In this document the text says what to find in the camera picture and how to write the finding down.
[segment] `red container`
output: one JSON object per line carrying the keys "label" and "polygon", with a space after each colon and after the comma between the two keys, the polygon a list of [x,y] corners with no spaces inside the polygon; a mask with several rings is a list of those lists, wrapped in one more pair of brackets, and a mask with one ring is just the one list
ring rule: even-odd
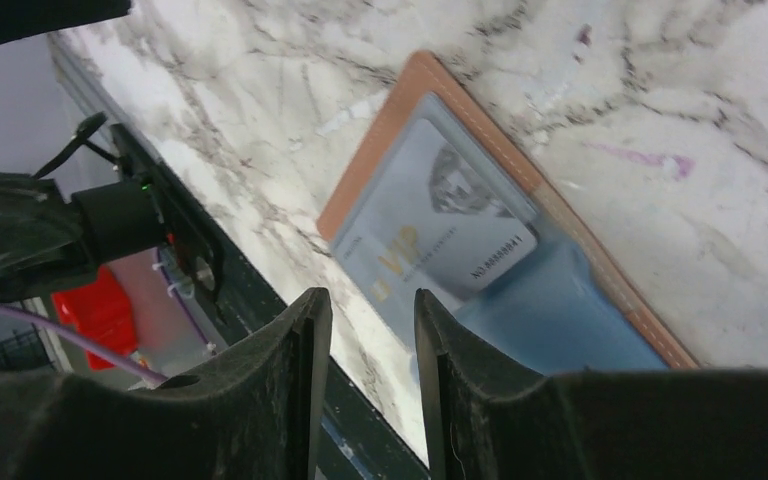
{"label": "red container", "polygon": [[[137,349],[131,300],[107,266],[101,266],[94,283],[54,293],[51,299],[60,323],[73,325],[81,335],[120,355],[128,356]],[[113,367],[89,352],[87,362],[93,370]]]}

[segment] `marble surface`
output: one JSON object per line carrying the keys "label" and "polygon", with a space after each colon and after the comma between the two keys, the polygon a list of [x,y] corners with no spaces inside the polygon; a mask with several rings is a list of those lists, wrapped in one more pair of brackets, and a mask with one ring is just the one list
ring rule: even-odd
{"label": "marble surface", "polygon": [[314,220],[433,50],[705,364],[768,366],[768,0],[163,0],[60,33],[425,455],[409,355]]}

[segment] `purple cable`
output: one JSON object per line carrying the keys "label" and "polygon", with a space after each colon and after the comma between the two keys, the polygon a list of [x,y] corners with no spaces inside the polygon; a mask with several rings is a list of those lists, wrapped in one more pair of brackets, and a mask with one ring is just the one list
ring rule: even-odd
{"label": "purple cable", "polygon": [[[163,279],[166,281],[166,285],[172,285],[172,277],[169,276],[169,272],[166,271],[165,264],[163,263],[163,259],[160,257],[160,249],[155,248],[154,249],[154,261],[159,265],[158,270],[160,270],[161,275],[163,275]],[[216,355],[216,351],[211,349],[209,347],[210,340],[207,339],[207,335],[204,334],[204,331],[199,327],[198,322],[196,322],[195,317],[193,317],[193,314],[190,312],[190,309],[187,308],[187,304],[184,303],[184,299],[181,298],[181,294],[178,293],[177,288],[173,288],[171,290],[172,298],[175,299],[176,302],[178,302],[178,306],[181,307],[181,310],[183,310],[184,315],[187,317],[187,320],[189,320],[190,325],[192,325],[193,330],[196,331],[196,334],[198,335],[199,339],[202,341],[202,343],[205,344],[205,346],[208,347],[208,351],[210,352],[211,356]]]}
{"label": "purple cable", "polygon": [[139,363],[131,360],[130,358],[119,355],[118,353],[114,352],[113,350],[110,350],[104,345],[98,344],[90,340],[89,338],[81,335],[80,333],[75,332],[70,328],[64,327],[63,325],[55,321],[49,320],[48,318],[37,315],[35,313],[26,312],[18,308],[8,307],[6,305],[0,305],[0,313],[8,317],[15,318],[17,320],[22,320],[22,321],[31,323],[40,328],[47,328],[53,331],[54,333],[56,333],[57,335],[63,337],[64,339],[70,341],[71,343],[74,343],[75,345],[83,348],[84,350],[92,354],[95,354],[100,358],[107,360],[113,365],[116,365],[122,370],[133,373],[134,375],[137,375],[152,383],[160,384],[167,380],[167,377],[165,375],[157,373],[153,370],[149,370],[148,368],[140,365]]}

